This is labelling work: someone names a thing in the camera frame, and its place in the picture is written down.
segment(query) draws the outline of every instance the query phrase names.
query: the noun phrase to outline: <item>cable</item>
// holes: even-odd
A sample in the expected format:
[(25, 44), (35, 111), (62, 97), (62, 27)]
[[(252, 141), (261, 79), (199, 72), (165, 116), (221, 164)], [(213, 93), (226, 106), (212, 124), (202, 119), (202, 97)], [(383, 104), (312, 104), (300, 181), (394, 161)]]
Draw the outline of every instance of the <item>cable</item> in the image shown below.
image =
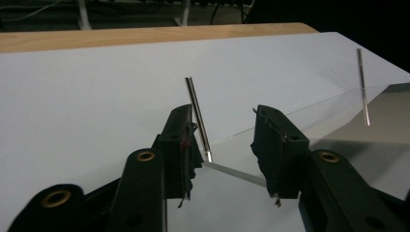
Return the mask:
[[(31, 14), (28, 14), (28, 15), (25, 15), (25, 16), (22, 16), (22, 17), (17, 17), (17, 18), (2, 19), (2, 21), (4, 21), (4, 22), (21, 21), (21, 20), (23, 20), (23, 19), (26, 19), (26, 18), (31, 17), (31, 16), (33, 16), (33, 15), (36, 15), (36, 14), (38, 14), (38, 13), (44, 11), (45, 9), (48, 9), (48, 8), (50, 8), (50, 7), (54, 7), (55, 5), (59, 4), (61, 1), (63, 1), (63, 0), (57, 0), (57, 1), (55, 1), (54, 3), (51, 3), (51, 4), (47, 5), (47, 6), (44, 6), (44, 7), (40, 8), (40, 9), (38, 9), (38, 10), (32, 12)], [(0, 8), (0, 10), (4, 10), (4, 9), (15, 9), (15, 7), (18, 7), (18, 6), (3, 7), (3, 8)]]
[(244, 24), (244, 23), (245, 23), (245, 18), (244, 18), (244, 15), (245, 15), (245, 12), (244, 12), (244, 0), (240, 0), (239, 8), (240, 8), (240, 10), (241, 10), (241, 23)]
[(214, 18), (215, 18), (215, 15), (217, 14), (217, 11), (218, 11), (219, 8), (220, 8), (220, 0), (218, 1), (217, 5), (214, 8), (214, 11), (212, 12), (211, 20), (209, 22), (210, 25), (214, 24)]

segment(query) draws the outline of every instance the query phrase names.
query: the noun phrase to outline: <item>white surface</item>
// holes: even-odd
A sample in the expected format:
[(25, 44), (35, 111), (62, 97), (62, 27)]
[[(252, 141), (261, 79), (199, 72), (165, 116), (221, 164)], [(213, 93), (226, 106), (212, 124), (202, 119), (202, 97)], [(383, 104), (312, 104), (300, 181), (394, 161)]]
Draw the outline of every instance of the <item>white surface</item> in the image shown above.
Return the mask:
[[(358, 88), (358, 47), (323, 33), (0, 54), (0, 230), (42, 189), (89, 192), (119, 177), (127, 155), (190, 102), (186, 76), (212, 147), (251, 129), (258, 104), (289, 113)], [(410, 81), (363, 57), (367, 86)]]

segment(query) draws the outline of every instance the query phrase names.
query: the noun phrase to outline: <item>clamp hole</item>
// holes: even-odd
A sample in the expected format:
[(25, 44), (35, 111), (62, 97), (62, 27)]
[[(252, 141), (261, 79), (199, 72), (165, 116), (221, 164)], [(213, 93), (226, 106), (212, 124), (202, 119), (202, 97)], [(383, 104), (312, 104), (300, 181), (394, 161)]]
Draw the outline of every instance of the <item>clamp hole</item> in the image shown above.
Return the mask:
[(333, 153), (321, 153), (320, 158), (327, 162), (339, 162), (338, 156)]
[(149, 161), (155, 157), (155, 154), (152, 152), (143, 152), (136, 156), (138, 161)]
[(56, 190), (54, 192), (49, 193), (43, 200), (42, 206), (45, 208), (54, 208), (66, 203), (72, 193), (68, 190)]

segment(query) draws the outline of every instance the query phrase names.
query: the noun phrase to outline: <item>wooden table edge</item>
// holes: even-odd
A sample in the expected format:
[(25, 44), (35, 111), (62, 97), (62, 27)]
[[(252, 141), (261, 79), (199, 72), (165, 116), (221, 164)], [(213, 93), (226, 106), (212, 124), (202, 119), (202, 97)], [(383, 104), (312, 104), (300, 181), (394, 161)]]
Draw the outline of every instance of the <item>wooden table edge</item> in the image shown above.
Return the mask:
[(317, 33), (304, 23), (0, 33), (0, 53)]

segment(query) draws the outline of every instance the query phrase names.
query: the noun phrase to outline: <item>thin metal pin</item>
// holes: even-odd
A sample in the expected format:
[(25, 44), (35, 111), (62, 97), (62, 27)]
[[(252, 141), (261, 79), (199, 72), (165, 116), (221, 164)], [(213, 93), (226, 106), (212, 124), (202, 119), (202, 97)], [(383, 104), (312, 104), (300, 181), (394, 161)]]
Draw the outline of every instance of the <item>thin metal pin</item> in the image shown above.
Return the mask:
[(367, 108), (365, 73), (363, 71), (362, 50), (358, 48), (357, 51), (358, 51), (358, 61), (359, 61), (359, 73), (360, 73), (360, 80), (361, 80), (361, 87), (362, 87), (363, 114), (365, 116), (366, 125), (370, 126), (370, 119), (368, 117), (368, 108)]
[(208, 136), (206, 135), (205, 126), (202, 121), (201, 110), (199, 109), (198, 99), (196, 98), (195, 88), (193, 87), (193, 82), (191, 77), (186, 77), (188, 91), (190, 92), (190, 101), (193, 105), (193, 111), (195, 113), (196, 122), (198, 123), (199, 134), (201, 135), (202, 144), (204, 146), (205, 156), (208, 162), (212, 162), (211, 148), (208, 142)]

